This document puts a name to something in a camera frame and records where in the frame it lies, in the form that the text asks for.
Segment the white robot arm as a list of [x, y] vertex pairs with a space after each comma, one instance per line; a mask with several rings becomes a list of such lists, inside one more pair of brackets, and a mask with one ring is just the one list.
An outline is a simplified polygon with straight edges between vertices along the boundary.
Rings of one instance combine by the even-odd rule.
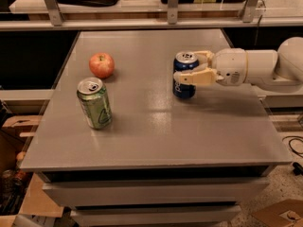
[[191, 86], [256, 85], [262, 90], [292, 93], [303, 85], [303, 38], [292, 37], [278, 50], [226, 48], [217, 53], [195, 51], [200, 64], [193, 69], [174, 72], [176, 82]]

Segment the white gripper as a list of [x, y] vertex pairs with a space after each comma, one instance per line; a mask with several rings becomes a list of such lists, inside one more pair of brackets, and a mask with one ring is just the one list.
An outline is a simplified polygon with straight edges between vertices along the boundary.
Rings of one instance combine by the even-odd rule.
[[199, 64], [212, 68], [175, 72], [173, 78], [184, 85], [207, 86], [215, 82], [223, 86], [239, 86], [247, 74], [247, 53], [240, 48], [226, 48], [215, 55], [209, 50], [194, 51]]

